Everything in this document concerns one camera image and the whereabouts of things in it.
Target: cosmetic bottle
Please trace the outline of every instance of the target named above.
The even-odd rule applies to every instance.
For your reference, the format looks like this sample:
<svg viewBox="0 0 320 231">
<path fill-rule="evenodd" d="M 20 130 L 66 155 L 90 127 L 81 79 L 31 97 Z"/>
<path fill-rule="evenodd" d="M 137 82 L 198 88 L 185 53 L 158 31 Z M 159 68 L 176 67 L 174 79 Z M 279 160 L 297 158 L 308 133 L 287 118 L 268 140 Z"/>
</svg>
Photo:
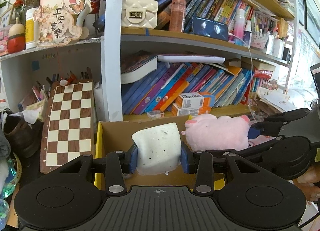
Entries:
<svg viewBox="0 0 320 231">
<path fill-rule="evenodd" d="M 245 26 L 244 33 L 243 33 L 243 41 L 246 45 L 245 47 L 249 47 L 251 45 L 251 37 L 252 37 L 252 30 L 251 30 L 251 21 L 247 21 L 247 25 Z"/>
<path fill-rule="evenodd" d="M 241 8 L 238 8 L 236 10 L 235 25 L 233 28 L 233 35 L 237 36 L 235 37 L 235 44 L 237 45 L 243 45 L 243 42 L 241 40 L 243 40 L 244 23 L 245 23 L 244 10 Z"/>
<path fill-rule="evenodd" d="M 186 0 L 172 0 L 169 31 L 183 32 L 186 7 Z"/>
</svg>

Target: yellow label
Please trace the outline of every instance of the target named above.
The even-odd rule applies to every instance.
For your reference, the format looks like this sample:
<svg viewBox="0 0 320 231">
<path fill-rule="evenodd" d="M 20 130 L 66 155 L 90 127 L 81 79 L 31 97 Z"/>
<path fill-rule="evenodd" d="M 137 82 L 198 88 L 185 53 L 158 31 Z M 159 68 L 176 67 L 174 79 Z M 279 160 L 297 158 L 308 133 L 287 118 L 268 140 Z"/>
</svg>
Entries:
<svg viewBox="0 0 320 231">
<path fill-rule="evenodd" d="M 33 42 L 35 40 L 34 38 L 34 26 L 35 22 L 33 19 L 26 21 L 26 43 Z"/>
</svg>

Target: purple book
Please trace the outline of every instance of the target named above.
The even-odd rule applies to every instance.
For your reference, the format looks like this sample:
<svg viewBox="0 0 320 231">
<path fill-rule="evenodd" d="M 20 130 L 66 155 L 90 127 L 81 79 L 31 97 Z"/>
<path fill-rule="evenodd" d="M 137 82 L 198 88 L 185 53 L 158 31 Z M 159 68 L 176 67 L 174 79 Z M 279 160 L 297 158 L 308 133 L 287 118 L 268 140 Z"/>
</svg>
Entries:
<svg viewBox="0 0 320 231">
<path fill-rule="evenodd" d="M 134 114 L 140 115 L 147 108 L 148 103 L 154 99 L 160 88 L 166 83 L 166 81 L 173 75 L 173 73 L 179 68 L 181 63 L 174 63 L 170 66 L 167 72 L 158 80 L 155 86 L 148 93 L 147 97 L 145 97 L 142 102 L 137 106 L 137 108 L 133 111 Z"/>
</svg>

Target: chessboard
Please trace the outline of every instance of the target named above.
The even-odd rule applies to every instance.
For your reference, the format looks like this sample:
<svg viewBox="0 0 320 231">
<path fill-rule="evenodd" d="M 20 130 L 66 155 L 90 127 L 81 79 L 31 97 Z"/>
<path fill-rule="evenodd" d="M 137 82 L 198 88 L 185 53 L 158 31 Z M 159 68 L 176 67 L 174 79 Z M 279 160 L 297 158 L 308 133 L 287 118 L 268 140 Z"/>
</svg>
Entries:
<svg viewBox="0 0 320 231">
<path fill-rule="evenodd" d="M 92 80 L 67 86 L 53 83 L 42 132 L 40 172 L 49 173 L 94 152 L 93 107 Z"/>
</svg>

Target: human hand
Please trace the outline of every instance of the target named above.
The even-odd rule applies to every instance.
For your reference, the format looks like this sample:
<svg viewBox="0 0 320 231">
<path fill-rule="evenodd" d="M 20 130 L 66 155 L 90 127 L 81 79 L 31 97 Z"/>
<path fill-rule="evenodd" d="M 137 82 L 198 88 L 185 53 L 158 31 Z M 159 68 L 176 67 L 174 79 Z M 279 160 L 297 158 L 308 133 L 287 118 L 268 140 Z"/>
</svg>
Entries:
<svg viewBox="0 0 320 231">
<path fill-rule="evenodd" d="M 320 162 L 312 165 L 303 175 L 294 179 L 293 183 L 304 193 L 307 201 L 317 201 L 320 198 L 320 188 L 314 183 L 320 181 Z"/>
</svg>

